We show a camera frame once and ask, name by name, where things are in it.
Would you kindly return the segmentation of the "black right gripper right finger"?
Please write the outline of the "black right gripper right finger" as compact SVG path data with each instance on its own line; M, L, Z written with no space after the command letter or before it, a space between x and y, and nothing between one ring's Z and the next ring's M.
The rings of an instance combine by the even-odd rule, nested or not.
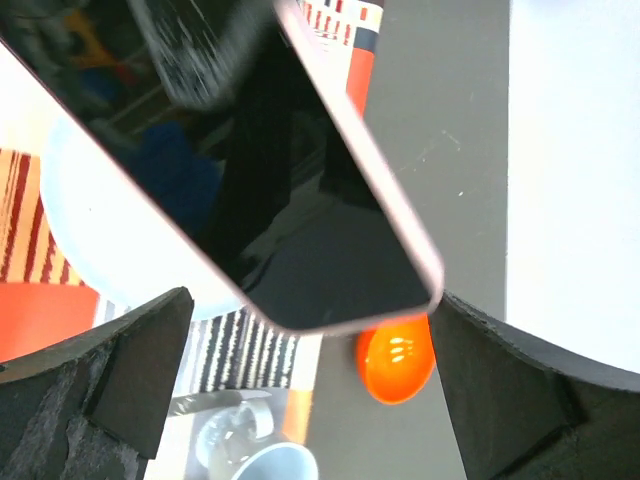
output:
M639 376L445 293L429 318L470 479L636 479Z

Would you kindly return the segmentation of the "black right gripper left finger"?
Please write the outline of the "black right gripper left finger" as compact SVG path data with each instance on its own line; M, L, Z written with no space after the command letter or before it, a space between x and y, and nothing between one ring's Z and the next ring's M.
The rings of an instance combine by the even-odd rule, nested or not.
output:
M174 288L1 366L4 479L141 479L156 457L194 301Z

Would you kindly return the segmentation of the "black phone pink case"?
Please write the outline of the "black phone pink case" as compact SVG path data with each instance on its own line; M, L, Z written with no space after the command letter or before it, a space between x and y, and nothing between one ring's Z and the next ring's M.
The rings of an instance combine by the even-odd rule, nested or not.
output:
M430 312L444 268L365 125L380 1L5 1L1 48L292 332Z

